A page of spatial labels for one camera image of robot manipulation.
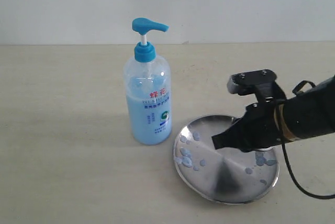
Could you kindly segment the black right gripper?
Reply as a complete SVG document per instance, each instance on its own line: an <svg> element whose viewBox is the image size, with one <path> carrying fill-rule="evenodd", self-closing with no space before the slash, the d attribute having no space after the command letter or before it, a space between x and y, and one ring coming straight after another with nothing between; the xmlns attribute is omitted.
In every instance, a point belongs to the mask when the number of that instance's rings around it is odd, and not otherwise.
<svg viewBox="0 0 335 224"><path fill-rule="evenodd" d="M247 153L279 145L275 109L286 100L283 90L274 81L250 85L242 95L255 95L257 102L246 107L243 122L242 118L237 118L224 132L211 137L215 150L234 148Z"/></svg>

